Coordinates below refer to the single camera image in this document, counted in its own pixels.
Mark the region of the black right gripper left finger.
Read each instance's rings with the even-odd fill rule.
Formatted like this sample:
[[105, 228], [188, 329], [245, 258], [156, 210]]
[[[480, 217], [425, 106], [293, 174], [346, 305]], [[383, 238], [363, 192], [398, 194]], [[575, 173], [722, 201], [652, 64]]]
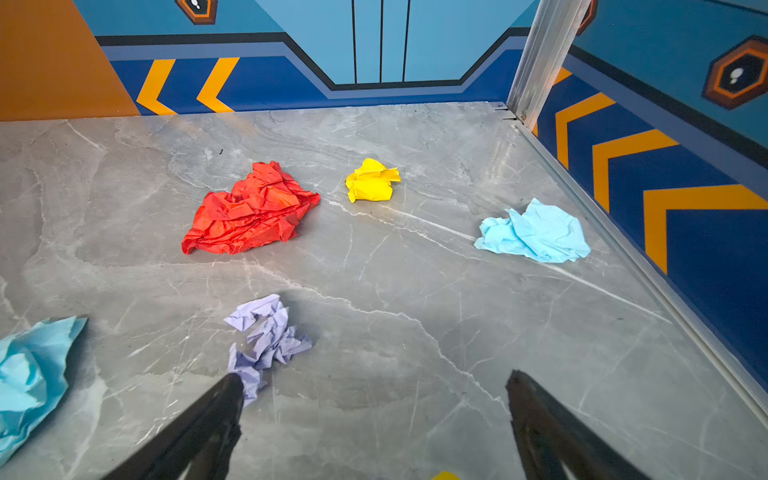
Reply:
[[224, 479], [241, 436], [243, 383], [225, 375], [107, 479]]

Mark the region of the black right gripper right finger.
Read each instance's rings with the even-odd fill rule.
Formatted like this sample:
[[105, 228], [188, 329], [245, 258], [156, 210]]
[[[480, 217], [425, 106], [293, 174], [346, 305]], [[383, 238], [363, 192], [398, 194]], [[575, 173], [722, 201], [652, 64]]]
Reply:
[[527, 373], [506, 384], [511, 426], [528, 479], [645, 479]]

